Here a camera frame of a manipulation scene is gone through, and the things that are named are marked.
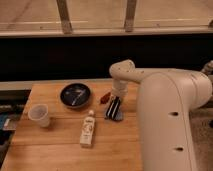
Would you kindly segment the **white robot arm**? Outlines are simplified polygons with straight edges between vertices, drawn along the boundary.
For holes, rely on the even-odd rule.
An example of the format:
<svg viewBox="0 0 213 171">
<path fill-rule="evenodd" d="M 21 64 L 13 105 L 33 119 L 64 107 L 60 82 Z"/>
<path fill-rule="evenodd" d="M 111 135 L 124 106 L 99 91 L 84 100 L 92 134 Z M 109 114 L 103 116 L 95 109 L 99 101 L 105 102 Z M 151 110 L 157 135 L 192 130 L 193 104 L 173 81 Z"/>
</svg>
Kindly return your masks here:
<svg viewBox="0 0 213 171">
<path fill-rule="evenodd" d="M 143 171 L 198 171 L 189 112 L 206 104 L 212 82 L 200 71 L 137 68 L 124 60 L 109 68 L 112 94 L 124 97 L 127 83 L 139 85 L 137 117 Z"/>
</svg>

